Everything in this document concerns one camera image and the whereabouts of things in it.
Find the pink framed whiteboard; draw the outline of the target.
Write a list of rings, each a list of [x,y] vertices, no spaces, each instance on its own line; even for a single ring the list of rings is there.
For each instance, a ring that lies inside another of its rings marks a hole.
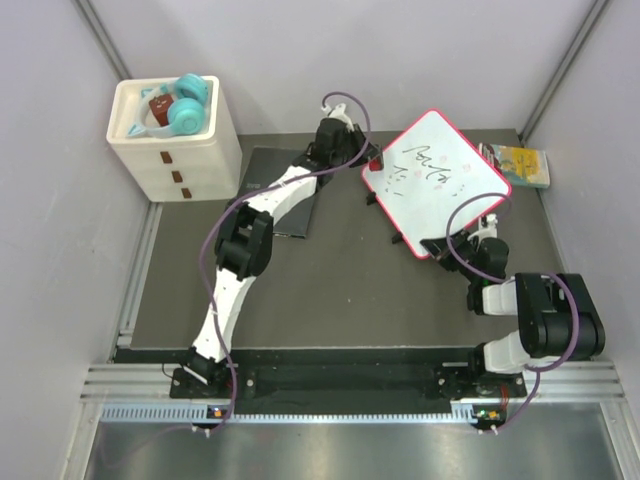
[[[411,253],[423,240],[473,224],[511,194],[511,184],[436,109],[427,110],[383,149],[383,167],[361,177]]]

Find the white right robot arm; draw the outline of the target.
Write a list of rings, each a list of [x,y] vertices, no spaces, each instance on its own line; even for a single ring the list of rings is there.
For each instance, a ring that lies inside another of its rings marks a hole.
[[[423,240],[421,245],[441,267],[469,281],[468,310],[517,318],[515,331],[473,350],[466,380],[474,393],[492,394],[503,375],[549,371],[559,360],[582,361],[603,352],[604,326],[581,275],[517,273],[508,278],[508,244],[492,236],[478,239],[465,230],[450,240]]]

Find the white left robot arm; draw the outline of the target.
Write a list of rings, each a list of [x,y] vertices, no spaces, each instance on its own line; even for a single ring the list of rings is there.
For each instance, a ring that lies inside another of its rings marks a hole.
[[[203,395],[216,396],[226,387],[233,330],[249,288],[271,260],[275,224],[313,197],[337,169],[380,158],[379,148],[367,141],[357,123],[344,113],[331,114],[279,178],[231,203],[219,221],[209,308],[185,365]]]

